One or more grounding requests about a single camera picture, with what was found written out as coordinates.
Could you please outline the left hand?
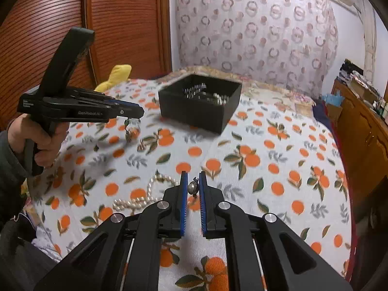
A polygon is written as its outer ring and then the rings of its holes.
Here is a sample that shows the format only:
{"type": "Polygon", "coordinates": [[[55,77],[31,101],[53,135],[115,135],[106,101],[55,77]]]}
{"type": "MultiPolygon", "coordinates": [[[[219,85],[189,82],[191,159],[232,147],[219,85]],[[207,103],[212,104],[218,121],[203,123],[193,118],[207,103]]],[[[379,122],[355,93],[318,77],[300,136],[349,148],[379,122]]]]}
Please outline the left hand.
{"type": "Polygon", "coordinates": [[[68,129],[69,123],[59,123],[55,127],[55,132],[50,135],[33,121],[30,115],[22,114],[9,125],[7,139],[10,148],[17,155],[24,152],[27,140],[36,143],[39,152],[34,156],[35,162],[38,166],[46,168],[55,161],[68,129]]]}

